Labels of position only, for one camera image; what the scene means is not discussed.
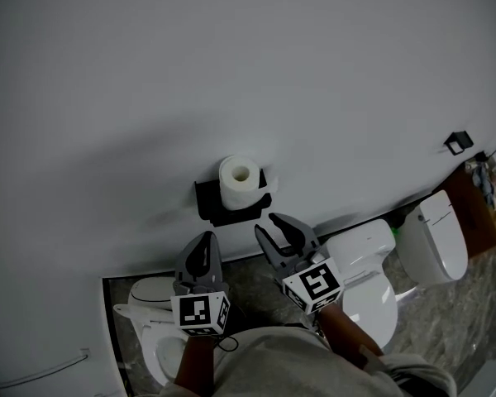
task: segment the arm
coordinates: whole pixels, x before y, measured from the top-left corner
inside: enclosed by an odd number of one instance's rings
[[[213,394],[212,337],[190,337],[185,346],[179,373],[174,383],[200,397]]]
[[[336,304],[329,304],[320,311],[318,322],[333,352],[363,369],[367,359],[360,354],[365,346],[376,356],[382,356],[377,343],[354,323]]]

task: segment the toilet lid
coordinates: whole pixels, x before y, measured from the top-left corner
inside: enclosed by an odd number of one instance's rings
[[[398,308],[393,287],[384,274],[373,274],[345,288],[343,309],[380,348],[388,344],[397,327]]]
[[[188,336],[173,323],[152,323],[141,335],[141,350],[147,369],[162,385],[174,380]]]

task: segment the gray tile floor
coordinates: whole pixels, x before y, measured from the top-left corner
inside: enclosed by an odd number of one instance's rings
[[[384,262],[396,293],[413,287],[396,252]],[[224,266],[230,299],[245,313],[246,326],[307,323],[302,312],[274,285],[272,269],[263,256]],[[112,304],[126,303],[139,278],[109,280]],[[486,360],[496,359],[496,248],[469,263],[455,283],[419,290],[399,303],[398,326],[386,352],[417,353],[448,370],[462,390]],[[114,317],[123,365],[135,395],[157,393],[131,322]]]

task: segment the toilet paper roll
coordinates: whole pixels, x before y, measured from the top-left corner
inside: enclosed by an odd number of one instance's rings
[[[260,168],[253,160],[232,155],[219,167],[222,206],[228,210],[240,210],[256,204],[267,193],[278,189],[277,176],[268,185],[259,188]]]

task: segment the gray shirt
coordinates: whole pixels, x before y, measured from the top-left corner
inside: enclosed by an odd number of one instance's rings
[[[332,353],[323,338],[305,329],[258,328],[236,334],[235,338],[239,342],[235,351],[215,350],[216,397],[403,397],[415,395],[401,386],[401,383],[409,385],[412,377],[424,381],[418,385],[419,390],[423,390],[422,384],[427,384],[433,388],[434,395],[455,396],[451,376],[419,356],[404,355],[401,363],[397,355],[377,358],[365,354],[373,360],[361,370]],[[195,394],[169,383],[160,396],[194,397]]]

